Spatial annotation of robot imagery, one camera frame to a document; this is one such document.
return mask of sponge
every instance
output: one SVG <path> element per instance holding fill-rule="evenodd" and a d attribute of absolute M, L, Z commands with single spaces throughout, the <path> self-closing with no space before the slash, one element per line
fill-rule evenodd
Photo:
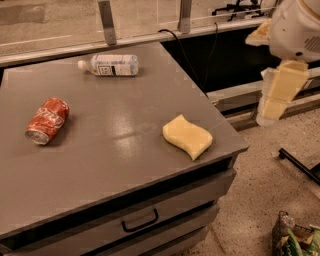
<path fill-rule="evenodd" d="M 186 151 L 192 161 L 197 159 L 213 141 L 208 131 L 188 122 L 183 115 L 163 126 L 162 132 L 169 143 Z"/>

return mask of bottle label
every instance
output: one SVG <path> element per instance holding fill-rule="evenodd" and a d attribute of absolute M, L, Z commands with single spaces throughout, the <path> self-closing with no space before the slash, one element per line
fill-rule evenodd
<path fill-rule="evenodd" d="M 97 70 L 100 76 L 131 76 L 132 55 L 98 55 Z"/>
<path fill-rule="evenodd" d="M 115 66 L 97 65 L 100 76 L 116 76 Z"/>

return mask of floor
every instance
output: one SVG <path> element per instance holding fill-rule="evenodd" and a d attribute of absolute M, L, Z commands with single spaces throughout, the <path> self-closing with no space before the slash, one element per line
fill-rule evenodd
<path fill-rule="evenodd" d="M 320 187 L 287 160 L 286 149 L 308 168 L 320 162 L 320 108 L 240 131 L 249 144 L 235 163 L 237 176 L 205 241 L 176 256 L 271 255 L 271 230 L 280 210 L 296 223 L 320 225 Z"/>

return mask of soda can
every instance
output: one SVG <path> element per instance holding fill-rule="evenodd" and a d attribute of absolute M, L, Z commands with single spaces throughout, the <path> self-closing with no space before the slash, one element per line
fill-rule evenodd
<path fill-rule="evenodd" d="M 29 122 L 26 136 L 36 144 L 46 145 L 58 133 L 69 112 L 70 108 L 64 101 L 47 99 Z"/>

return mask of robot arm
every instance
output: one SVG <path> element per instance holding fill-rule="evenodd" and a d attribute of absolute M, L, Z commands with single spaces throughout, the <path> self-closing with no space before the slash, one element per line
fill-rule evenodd
<path fill-rule="evenodd" d="M 256 121 L 268 126 L 280 119 L 308 80 L 306 62 L 320 60 L 320 1 L 283 0 L 246 43 L 269 45 L 271 54 L 282 59 L 264 77 Z"/>
<path fill-rule="evenodd" d="M 271 54 L 284 60 L 320 60 L 320 1 L 283 0 L 246 43 L 269 45 Z"/>

